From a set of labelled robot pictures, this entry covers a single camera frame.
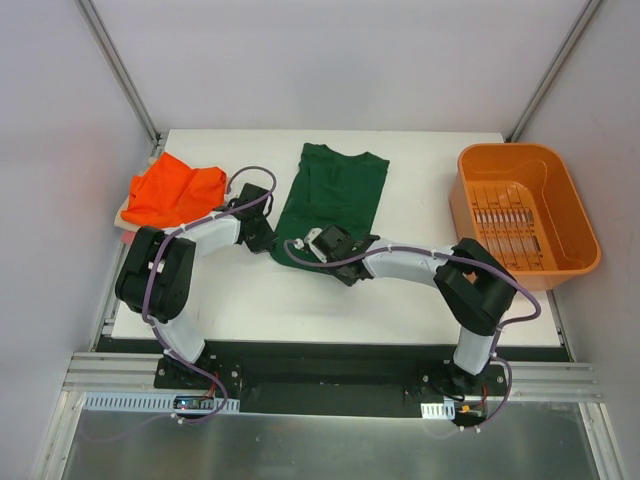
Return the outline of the dark green t shirt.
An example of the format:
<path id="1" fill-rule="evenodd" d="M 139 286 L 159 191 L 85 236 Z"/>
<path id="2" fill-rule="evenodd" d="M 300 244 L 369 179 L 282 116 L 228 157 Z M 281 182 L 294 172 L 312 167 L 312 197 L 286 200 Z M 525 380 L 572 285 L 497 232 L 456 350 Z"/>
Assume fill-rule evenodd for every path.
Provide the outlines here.
<path id="1" fill-rule="evenodd" d="M 284 242 L 302 238 L 313 228 L 334 224 L 356 238 L 369 234 L 389 165 L 370 152 L 347 156 L 323 144 L 306 143 L 276 225 L 278 241 L 271 258 L 282 266 L 304 269 L 286 254 Z"/>

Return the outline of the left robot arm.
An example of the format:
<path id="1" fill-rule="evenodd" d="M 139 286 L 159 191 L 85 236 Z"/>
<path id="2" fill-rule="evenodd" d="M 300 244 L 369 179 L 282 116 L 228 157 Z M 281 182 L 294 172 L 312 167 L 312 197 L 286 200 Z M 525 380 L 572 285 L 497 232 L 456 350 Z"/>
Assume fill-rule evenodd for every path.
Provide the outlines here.
<path id="1" fill-rule="evenodd" d="M 172 232 L 139 228 L 116 279 L 114 293 L 159 335 L 164 353 L 177 361 L 176 375 L 188 388 L 204 387 L 210 363 L 201 358 L 205 341 L 187 313 L 196 260 L 244 244 L 253 253 L 275 247 L 268 222 L 272 193 L 247 183 L 238 197 Z"/>

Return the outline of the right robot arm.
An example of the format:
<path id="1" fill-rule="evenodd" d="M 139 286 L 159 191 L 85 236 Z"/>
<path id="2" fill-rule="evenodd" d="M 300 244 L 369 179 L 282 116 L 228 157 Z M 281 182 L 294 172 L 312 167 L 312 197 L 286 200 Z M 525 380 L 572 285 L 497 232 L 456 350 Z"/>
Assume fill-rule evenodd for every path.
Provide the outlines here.
<path id="1" fill-rule="evenodd" d="M 473 394 L 486 381 L 497 342 L 498 324 L 511 307 L 513 278 L 477 241 L 421 251 L 377 235 L 355 239 L 344 228 L 314 228 L 306 248 L 326 271 L 347 286 L 359 280 L 393 278 L 436 288 L 460 325 L 451 361 L 429 375 L 431 387 L 455 400 Z"/>

